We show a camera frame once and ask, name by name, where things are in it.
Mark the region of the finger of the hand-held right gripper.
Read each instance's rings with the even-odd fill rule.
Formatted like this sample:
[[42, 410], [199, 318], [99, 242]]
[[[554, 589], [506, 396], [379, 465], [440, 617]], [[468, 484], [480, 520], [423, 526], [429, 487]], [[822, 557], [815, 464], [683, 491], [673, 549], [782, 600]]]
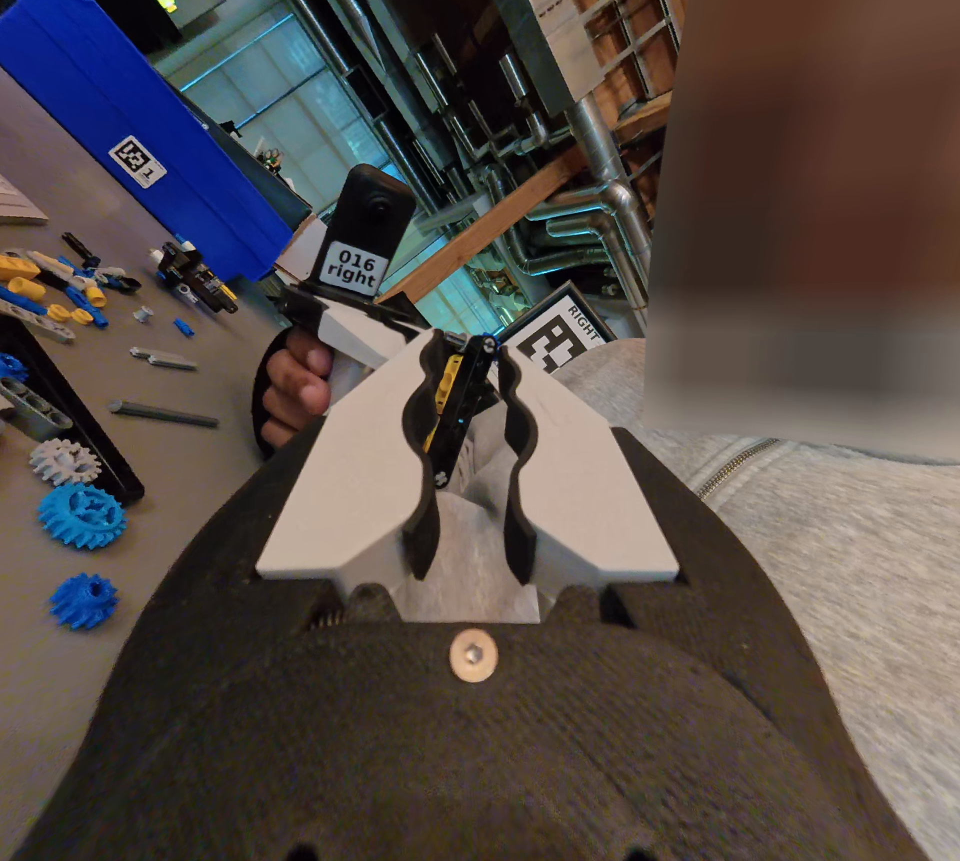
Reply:
[[331, 372], [342, 363], [378, 369], [396, 357], [412, 338], [412, 325], [396, 316], [379, 316], [354, 306], [323, 306], [317, 338], [331, 353]]

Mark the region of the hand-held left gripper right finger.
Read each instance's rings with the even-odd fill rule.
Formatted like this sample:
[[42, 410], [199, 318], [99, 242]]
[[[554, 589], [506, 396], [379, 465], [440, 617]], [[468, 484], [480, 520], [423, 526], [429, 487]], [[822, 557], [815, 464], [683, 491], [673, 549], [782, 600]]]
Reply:
[[616, 430], [522, 352], [499, 350], [510, 471], [503, 539], [522, 586], [554, 602], [570, 587], [677, 579], [680, 566]]

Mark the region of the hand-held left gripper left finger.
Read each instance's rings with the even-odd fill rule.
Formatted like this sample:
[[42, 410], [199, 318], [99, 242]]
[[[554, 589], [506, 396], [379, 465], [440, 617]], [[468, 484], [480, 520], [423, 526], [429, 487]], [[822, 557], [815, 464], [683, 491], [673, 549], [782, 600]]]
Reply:
[[427, 330], [332, 406], [256, 563], [261, 578], [328, 580], [342, 596], [426, 578], [441, 526], [424, 445], [444, 369], [444, 335]]

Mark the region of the black yellow lego beam assembly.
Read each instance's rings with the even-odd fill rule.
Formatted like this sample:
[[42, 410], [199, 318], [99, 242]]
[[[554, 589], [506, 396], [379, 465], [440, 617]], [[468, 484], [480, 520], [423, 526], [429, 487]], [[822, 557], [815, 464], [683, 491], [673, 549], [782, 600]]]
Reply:
[[450, 486], [474, 416], [498, 401], [489, 380], [498, 360], [498, 338], [490, 334], [461, 337], [447, 332], [443, 339], [447, 357], [435, 388], [437, 420], [423, 444], [438, 491]]

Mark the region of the small black lego assembly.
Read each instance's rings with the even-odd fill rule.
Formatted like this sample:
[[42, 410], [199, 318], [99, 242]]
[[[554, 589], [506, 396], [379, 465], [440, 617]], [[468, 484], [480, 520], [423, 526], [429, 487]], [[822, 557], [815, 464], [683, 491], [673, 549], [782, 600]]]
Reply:
[[212, 314], [235, 314], [235, 293], [206, 264], [203, 255], [188, 240], [172, 240], [148, 250], [155, 276], [168, 291], [187, 303], [201, 304]]

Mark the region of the pile of loose lego pieces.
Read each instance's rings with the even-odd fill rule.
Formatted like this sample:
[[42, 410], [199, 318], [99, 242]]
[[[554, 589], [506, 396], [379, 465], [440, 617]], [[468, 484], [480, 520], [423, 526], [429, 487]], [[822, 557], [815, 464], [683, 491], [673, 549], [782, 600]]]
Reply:
[[[121, 284], [118, 269], [102, 270], [87, 255], [85, 269], [37, 252], [2, 254], [2, 316], [39, 329], [60, 343], [74, 341], [69, 323], [109, 325], [102, 316], [101, 284]], [[105, 460], [84, 442], [65, 437], [74, 420], [28, 385], [30, 368], [2, 352], [2, 422], [12, 421], [34, 442], [31, 471], [49, 486], [37, 508], [40, 526], [55, 541], [81, 552], [95, 552], [126, 531], [126, 510], [98, 487]], [[80, 573], [62, 582], [49, 598], [60, 627], [93, 630], [112, 617], [117, 589], [106, 578]]]

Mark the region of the lego instruction booklet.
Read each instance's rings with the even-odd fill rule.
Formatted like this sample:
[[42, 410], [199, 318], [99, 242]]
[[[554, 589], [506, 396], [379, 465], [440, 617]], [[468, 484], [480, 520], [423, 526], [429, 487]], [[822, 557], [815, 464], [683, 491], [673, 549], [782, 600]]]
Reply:
[[46, 213], [3, 175], [0, 189], [2, 226], [38, 227], [49, 223]]

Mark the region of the person's right hand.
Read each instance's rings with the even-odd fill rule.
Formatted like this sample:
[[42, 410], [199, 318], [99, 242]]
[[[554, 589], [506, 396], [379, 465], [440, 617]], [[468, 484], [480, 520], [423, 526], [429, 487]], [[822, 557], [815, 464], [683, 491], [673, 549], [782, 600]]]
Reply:
[[256, 443], [271, 457], [330, 408], [333, 353], [300, 327], [282, 331], [258, 366], [251, 396]]

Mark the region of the cardboard box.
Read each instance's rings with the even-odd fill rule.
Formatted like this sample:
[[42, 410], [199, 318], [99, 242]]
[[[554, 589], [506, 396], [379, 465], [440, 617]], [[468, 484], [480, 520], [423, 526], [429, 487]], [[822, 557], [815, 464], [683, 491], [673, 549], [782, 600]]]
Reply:
[[273, 267], [295, 281], [308, 279], [325, 241], [327, 230], [326, 220], [311, 214], [296, 228]]

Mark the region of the cluttered office desk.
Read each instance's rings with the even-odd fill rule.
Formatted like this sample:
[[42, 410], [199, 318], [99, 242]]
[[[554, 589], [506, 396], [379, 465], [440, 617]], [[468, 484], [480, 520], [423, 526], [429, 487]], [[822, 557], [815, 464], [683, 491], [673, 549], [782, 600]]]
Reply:
[[206, 117], [199, 121], [242, 176], [278, 214], [304, 218], [313, 211], [309, 202], [282, 176], [283, 154], [278, 149], [265, 147], [266, 143], [260, 141], [254, 151], [250, 151], [241, 144], [235, 132], [225, 130], [233, 122], [219, 124]]

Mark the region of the metal conduit pipes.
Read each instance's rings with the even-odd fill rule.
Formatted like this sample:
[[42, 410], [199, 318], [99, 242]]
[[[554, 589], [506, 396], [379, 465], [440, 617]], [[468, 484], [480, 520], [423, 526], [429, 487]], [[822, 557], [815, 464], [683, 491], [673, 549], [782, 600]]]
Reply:
[[474, 169], [383, 0], [288, 0], [424, 212], [476, 192]]

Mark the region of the blue storage bin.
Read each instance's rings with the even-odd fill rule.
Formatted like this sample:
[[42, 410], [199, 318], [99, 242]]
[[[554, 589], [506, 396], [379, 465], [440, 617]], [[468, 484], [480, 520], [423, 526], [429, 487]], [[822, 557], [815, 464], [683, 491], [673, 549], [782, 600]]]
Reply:
[[1, 63], [222, 280], [266, 278], [311, 214], [172, 87], [95, 0], [3, 0]]

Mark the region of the silver round duct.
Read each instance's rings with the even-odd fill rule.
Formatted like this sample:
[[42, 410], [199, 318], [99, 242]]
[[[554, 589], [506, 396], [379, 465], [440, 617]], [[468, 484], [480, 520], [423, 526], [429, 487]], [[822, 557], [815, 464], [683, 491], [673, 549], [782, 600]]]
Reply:
[[647, 213], [634, 192], [614, 135], [588, 92], [565, 111], [571, 133], [596, 185], [564, 192], [527, 217], [545, 221], [554, 237], [592, 232], [614, 267], [641, 335], [646, 335], [652, 236]]

